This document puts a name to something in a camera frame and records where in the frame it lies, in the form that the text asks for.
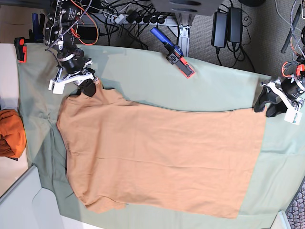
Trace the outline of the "black power adapter right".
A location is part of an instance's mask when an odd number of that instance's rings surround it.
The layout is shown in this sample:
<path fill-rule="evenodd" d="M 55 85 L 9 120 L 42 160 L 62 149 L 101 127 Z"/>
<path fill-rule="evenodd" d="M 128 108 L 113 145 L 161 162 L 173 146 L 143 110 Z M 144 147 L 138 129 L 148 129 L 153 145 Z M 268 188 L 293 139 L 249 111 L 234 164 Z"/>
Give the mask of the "black power adapter right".
<path fill-rule="evenodd" d="M 242 10 L 230 7 L 227 15 L 227 40 L 241 43 L 243 33 Z"/>

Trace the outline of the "blue clamp at middle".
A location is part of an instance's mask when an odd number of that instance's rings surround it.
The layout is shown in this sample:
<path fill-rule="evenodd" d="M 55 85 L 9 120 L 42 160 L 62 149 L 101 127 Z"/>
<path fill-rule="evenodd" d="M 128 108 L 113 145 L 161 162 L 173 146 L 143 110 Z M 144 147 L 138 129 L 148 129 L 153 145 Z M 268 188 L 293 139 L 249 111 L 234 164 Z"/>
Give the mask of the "blue clamp at middle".
<path fill-rule="evenodd" d="M 171 40 L 157 27 L 152 28 L 150 32 L 164 45 L 168 51 L 166 59 L 170 64 L 176 65 L 187 79 L 195 74 L 193 68 L 184 59 L 183 52 L 178 45 L 173 44 Z"/>

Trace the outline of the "blue clamp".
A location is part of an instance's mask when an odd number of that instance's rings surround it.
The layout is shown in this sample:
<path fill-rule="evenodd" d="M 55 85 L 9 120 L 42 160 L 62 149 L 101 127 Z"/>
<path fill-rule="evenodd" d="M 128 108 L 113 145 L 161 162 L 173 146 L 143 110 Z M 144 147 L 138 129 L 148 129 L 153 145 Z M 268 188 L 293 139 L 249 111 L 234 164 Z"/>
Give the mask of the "blue clamp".
<path fill-rule="evenodd" d="M 45 15 L 42 13 L 32 14 L 32 29 L 29 30 L 29 38 L 17 37 L 14 39 L 14 47 L 16 50 L 17 60 L 20 63 L 25 63 L 27 58 L 27 43 L 43 43 L 43 29 L 45 24 Z"/>
<path fill-rule="evenodd" d="M 183 52 L 178 45 L 173 44 L 171 40 L 157 27 L 152 28 L 150 32 L 164 45 L 168 51 L 166 59 L 170 64 L 176 65 L 187 79 L 195 74 L 193 68 L 184 59 Z"/>

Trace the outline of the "light orange T-shirt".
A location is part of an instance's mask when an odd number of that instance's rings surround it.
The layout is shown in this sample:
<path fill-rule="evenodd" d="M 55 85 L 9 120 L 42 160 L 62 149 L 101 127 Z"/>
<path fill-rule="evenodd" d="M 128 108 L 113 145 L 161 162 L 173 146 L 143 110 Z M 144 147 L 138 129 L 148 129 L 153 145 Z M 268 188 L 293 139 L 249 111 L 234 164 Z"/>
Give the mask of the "light orange T-shirt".
<path fill-rule="evenodd" d="M 97 84 L 63 100 L 57 127 L 67 180 L 98 213 L 125 204 L 234 219 L 261 151 L 252 109 L 182 112 L 127 101 Z"/>

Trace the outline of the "aluminium frame post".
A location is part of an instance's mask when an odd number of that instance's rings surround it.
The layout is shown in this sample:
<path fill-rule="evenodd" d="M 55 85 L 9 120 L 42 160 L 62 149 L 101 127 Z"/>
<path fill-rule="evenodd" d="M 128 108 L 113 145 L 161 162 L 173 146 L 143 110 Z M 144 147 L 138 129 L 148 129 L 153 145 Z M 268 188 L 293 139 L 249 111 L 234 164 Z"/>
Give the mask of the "aluminium frame post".
<path fill-rule="evenodd" d="M 194 15 L 189 13 L 175 13 L 175 16 L 178 25 L 177 44 L 181 48 L 184 57 L 188 57 L 190 45 L 190 30 L 192 22 L 194 20 Z"/>

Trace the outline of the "blue clamp at left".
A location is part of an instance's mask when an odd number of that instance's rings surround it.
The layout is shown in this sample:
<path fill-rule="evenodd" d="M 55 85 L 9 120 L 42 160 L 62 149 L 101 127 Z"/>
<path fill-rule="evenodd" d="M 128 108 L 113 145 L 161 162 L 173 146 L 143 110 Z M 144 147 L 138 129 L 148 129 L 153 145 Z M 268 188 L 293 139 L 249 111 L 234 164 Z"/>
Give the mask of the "blue clamp at left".
<path fill-rule="evenodd" d="M 29 38 L 17 37 L 14 39 L 14 47 L 16 50 L 17 60 L 20 63 L 25 63 L 27 58 L 27 43 L 43 43 L 43 29 L 45 24 L 45 15 L 42 13 L 32 14 L 32 29 L 29 30 Z"/>

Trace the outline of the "dark orange cloth pile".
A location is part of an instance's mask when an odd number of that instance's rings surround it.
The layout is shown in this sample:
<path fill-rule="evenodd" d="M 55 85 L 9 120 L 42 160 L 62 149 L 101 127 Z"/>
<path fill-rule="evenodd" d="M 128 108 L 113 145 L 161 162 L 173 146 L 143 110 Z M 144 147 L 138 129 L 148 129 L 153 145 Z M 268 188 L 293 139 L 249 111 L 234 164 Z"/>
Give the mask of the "dark orange cloth pile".
<path fill-rule="evenodd" d="M 15 109 L 0 111 L 0 156 L 20 158 L 26 147 L 22 119 Z"/>

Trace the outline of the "grey plastic bin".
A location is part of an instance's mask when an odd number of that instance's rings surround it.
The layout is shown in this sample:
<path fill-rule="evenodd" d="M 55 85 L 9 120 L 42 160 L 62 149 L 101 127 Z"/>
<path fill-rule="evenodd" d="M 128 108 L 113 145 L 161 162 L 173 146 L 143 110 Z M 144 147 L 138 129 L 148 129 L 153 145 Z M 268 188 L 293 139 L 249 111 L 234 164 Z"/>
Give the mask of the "grey plastic bin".
<path fill-rule="evenodd" d="M 64 228 L 54 193 L 41 186 L 36 166 L 26 172 L 0 197 L 2 229 Z"/>

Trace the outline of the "black power adapter left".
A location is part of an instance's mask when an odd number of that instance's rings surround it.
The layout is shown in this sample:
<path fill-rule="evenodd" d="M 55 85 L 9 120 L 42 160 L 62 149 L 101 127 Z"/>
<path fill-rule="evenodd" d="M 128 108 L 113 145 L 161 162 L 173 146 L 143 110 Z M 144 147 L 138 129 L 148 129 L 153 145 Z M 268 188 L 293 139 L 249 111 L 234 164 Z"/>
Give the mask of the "black power adapter left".
<path fill-rule="evenodd" d="M 213 30 L 211 45 L 224 48 L 226 43 L 227 14 L 215 12 L 213 14 Z"/>

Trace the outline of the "black power adapter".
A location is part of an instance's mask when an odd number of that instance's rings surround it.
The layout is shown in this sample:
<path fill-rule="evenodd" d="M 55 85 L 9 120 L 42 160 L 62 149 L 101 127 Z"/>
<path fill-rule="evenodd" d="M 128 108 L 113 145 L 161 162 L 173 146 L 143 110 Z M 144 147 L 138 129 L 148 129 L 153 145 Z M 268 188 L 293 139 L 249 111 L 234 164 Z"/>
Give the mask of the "black power adapter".
<path fill-rule="evenodd" d="M 215 12 L 213 14 L 213 30 L 211 45 L 224 48 L 226 43 L 227 14 Z"/>
<path fill-rule="evenodd" d="M 242 10 L 230 7 L 227 15 L 227 40 L 241 43 L 243 33 Z"/>

